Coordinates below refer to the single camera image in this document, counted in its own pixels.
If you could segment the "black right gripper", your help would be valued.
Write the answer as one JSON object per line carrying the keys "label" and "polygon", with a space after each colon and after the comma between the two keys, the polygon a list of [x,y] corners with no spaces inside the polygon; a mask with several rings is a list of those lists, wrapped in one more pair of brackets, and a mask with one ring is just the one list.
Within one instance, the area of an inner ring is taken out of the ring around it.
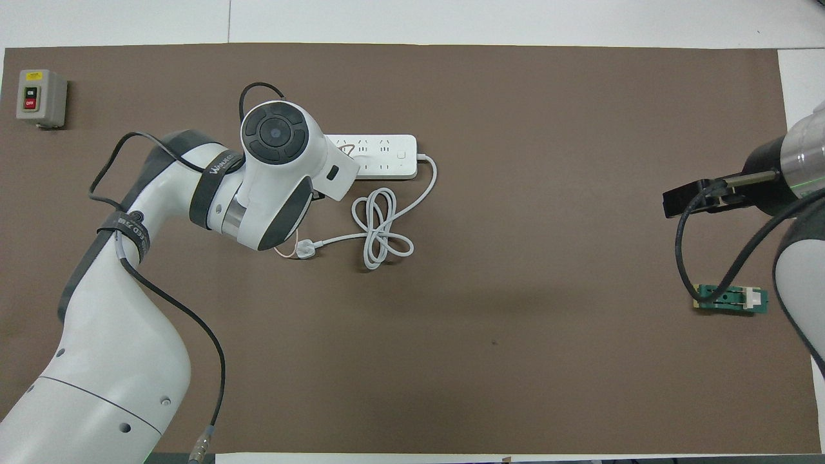
{"label": "black right gripper", "polygon": [[[784,135],[769,143],[759,146],[751,152],[739,173],[723,177],[725,181],[746,175],[755,175],[772,171],[775,176],[771,180],[749,183],[740,187],[730,188],[730,192],[722,196],[722,205],[718,200],[705,196],[692,210],[695,213],[721,213],[730,209],[755,208],[774,217],[784,211],[784,208],[798,200],[782,175],[781,150]],[[714,181],[693,181],[663,193],[663,212],[666,219],[680,217],[692,200],[710,187]]]}

